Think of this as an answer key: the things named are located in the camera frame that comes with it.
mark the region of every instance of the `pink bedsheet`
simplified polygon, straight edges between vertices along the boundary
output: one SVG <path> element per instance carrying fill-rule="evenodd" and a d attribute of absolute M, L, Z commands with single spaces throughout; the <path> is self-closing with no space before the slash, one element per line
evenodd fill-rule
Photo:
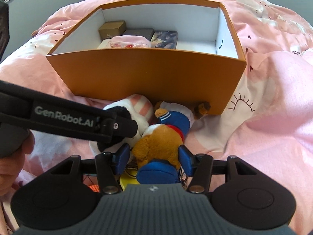
<path fill-rule="evenodd" d="M 105 101 L 74 96 L 45 55 L 90 11 L 113 1 L 118 0 L 87 0 L 58 10 L 36 37 L 0 65 L 0 79 L 104 107 Z M 216 1 L 226 6 L 248 65 L 223 114 L 196 121 L 186 145 L 193 153 L 220 159 L 238 155 L 288 188 L 297 201 L 290 227 L 305 235 L 313 229 L 313 28 L 295 12 L 266 0 Z M 34 152 L 15 188 L 69 155 L 93 157 L 86 141 L 34 134 Z M 214 178 L 212 189 L 221 183 Z M 9 209 L 11 195 L 1 199 L 1 234 L 17 228 Z"/>

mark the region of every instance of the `human hand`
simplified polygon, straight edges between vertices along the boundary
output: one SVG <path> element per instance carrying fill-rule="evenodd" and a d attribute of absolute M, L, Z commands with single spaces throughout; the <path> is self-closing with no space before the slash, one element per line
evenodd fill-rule
<path fill-rule="evenodd" d="M 17 151 L 8 157 L 0 158 L 0 196 L 10 190 L 24 166 L 25 155 L 32 153 L 34 144 L 35 138 L 30 132 L 29 137 L 24 140 Z"/>

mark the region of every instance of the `white logo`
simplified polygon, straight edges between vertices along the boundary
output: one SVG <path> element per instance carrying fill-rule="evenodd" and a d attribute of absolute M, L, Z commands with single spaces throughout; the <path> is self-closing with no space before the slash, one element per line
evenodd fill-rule
<path fill-rule="evenodd" d="M 150 190 L 151 192 L 155 192 L 155 191 L 159 190 L 159 188 L 158 188 L 157 186 L 153 185 L 153 186 L 150 186 L 150 187 L 149 187 L 149 190 Z"/>
<path fill-rule="evenodd" d="M 66 121 L 69 123 L 74 123 L 74 124 L 79 124 L 79 125 L 84 125 L 84 126 L 89 126 L 93 127 L 93 120 L 90 121 L 90 119 L 86 119 L 86 121 L 83 121 L 81 117 L 72 117 L 70 114 L 63 115 L 62 112 L 60 111 L 50 111 L 50 110 L 43 110 L 41 106 L 37 106 L 35 108 L 35 113 L 37 115 L 41 115 L 44 117 L 49 117 L 49 118 L 55 118 L 59 119 L 62 121 Z"/>

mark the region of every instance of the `panda's black ear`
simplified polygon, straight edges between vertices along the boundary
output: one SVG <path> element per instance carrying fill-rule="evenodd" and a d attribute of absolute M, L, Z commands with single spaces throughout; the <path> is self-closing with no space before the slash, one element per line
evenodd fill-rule
<path fill-rule="evenodd" d="M 129 111 L 125 107 L 115 106 L 115 107 L 109 108 L 107 110 L 115 112 L 119 117 L 131 119 L 131 114 L 129 113 Z M 121 136 L 113 136 L 110 143 L 98 142 L 98 144 L 97 144 L 98 149 L 100 152 L 103 152 L 107 148 L 112 147 L 115 144 L 120 143 L 123 139 L 124 139 L 124 137 L 121 137 Z"/>

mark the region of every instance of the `bed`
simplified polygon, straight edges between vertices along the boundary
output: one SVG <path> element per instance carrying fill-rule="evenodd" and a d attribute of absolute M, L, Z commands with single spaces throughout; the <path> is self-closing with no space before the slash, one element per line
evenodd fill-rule
<path fill-rule="evenodd" d="M 54 13 L 35 37 L 0 64 L 0 79 L 103 108 L 108 101 L 74 96 L 45 55 L 79 20 L 104 3 L 87 0 Z M 313 229 L 313 27 L 295 12 L 266 0 L 222 2 L 246 55 L 247 67 L 221 116 L 195 122 L 187 147 L 215 159 L 237 155 L 295 196 L 290 227 Z M 93 158 L 83 140 L 34 132 L 36 144 L 11 192 L 1 198 L 0 234 L 18 228 L 9 208 L 14 191 L 69 155 Z M 85 183 L 93 183 L 86 177 Z M 211 190 L 223 183 L 215 176 Z"/>

